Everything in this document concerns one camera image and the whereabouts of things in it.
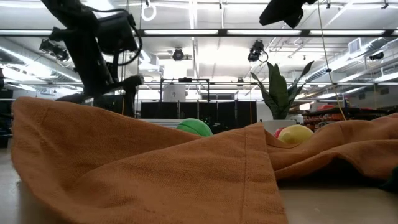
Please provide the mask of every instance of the towel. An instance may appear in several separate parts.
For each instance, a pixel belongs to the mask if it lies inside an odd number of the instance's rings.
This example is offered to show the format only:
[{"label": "towel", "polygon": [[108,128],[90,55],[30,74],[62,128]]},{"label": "towel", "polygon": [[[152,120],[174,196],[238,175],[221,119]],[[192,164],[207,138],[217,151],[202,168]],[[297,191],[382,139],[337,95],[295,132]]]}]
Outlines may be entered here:
[{"label": "towel", "polygon": [[398,166],[398,114],[344,121],[284,144],[261,123],[201,137],[100,108],[19,98],[12,161],[70,223],[287,223],[277,180],[344,159],[387,181]]}]

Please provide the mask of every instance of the floor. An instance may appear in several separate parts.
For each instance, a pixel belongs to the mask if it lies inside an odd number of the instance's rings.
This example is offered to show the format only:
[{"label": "floor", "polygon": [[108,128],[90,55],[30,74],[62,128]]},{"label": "floor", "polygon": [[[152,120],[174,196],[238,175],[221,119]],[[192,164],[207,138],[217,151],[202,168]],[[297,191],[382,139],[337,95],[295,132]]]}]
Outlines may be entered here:
[{"label": "floor", "polygon": [[[398,195],[364,187],[280,188],[289,223],[398,223]],[[27,191],[0,149],[0,223],[62,223]]]}]

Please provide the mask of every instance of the yellow ball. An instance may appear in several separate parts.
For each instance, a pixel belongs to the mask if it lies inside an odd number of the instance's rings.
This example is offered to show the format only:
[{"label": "yellow ball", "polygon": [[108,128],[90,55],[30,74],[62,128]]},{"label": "yellow ball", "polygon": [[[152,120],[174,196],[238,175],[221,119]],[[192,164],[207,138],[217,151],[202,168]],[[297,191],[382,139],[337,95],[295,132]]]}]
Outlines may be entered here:
[{"label": "yellow ball", "polygon": [[278,139],[284,143],[297,144],[308,140],[313,135],[311,129],[302,125],[292,125],[283,129]]}]

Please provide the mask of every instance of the ceiling light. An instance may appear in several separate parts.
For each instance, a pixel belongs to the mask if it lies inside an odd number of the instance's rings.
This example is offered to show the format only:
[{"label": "ceiling light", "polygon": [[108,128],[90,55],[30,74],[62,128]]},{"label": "ceiling light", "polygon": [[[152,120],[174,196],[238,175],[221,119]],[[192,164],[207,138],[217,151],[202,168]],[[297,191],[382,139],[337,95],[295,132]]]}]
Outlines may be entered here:
[{"label": "ceiling light", "polygon": [[317,98],[319,98],[319,99],[327,99],[327,98],[331,98],[333,96],[336,96],[336,93],[323,94],[323,95],[317,96]]},{"label": "ceiling light", "polygon": [[145,30],[146,35],[216,35],[218,30]]},{"label": "ceiling light", "polygon": [[362,90],[364,87],[359,87],[359,88],[355,88],[355,89],[353,89],[353,90],[348,90],[347,92],[345,92],[346,94],[350,94],[350,93],[354,93],[354,92],[356,92],[356,91],[358,91],[358,90]]},{"label": "ceiling light", "polygon": [[22,72],[17,72],[11,68],[4,67],[2,70],[4,76],[6,78],[10,78],[13,80],[18,80],[18,81],[40,81],[34,76],[30,76],[28,74],[23,74]]},{"label": "ceiling light", "polygon": [[393,74],[383,75],[382,77],[379,77],[379,78],[375,79],[374,81],[383,82],[383,81],[392,80],[395,78],[398,78],[398,72],[393,73]]},{"label": "ceiling light", "polygon": [[[324,30],[323,35],[381,35],[384,30]],[[321,30],[311,30],[310,35],[322,35]]]},{"label": "ceiling light", "polygon": [[355,78],[358,78],[358,77],[360,77],[360,76],[361,76],[360,74],[350,75],[350,76],[348,76],[348,77],[345,77],[345,78],[339,80],[338,82],[347,82],[347,81],[351,81],[351,80],[353,80],[353,79],[355,79]]},{"label": "ceiling light", "polygon": [[12,87],[23,89],[23,90],[36,91],[35,88],[33,88],[31,86],[24,85],[24,84],[19,84],[19,85],[8,84],[8,85],[12,86]]},{"label": "ceiling light", "polygon": [[300,35],[301,30],[228,30],[228,35]]},{"label": "ceiling light", "polygon": [[52,30],[0,30],[0,35],[36,35],[48,36]]}]

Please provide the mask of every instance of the white pot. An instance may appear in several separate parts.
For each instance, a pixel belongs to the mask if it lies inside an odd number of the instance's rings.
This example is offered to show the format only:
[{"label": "white pot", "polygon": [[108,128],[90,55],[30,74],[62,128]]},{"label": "white pot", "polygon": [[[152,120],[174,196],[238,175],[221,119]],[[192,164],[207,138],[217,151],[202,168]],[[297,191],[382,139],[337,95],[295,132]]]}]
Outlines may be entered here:
[{"label": "white pot", "polygon": [[295,125],[297,122],[295,120],[273,120],[273,121],[263,121],[264,129],[274,135],[276,130],[279,128],[286,128],[291,125]]}]

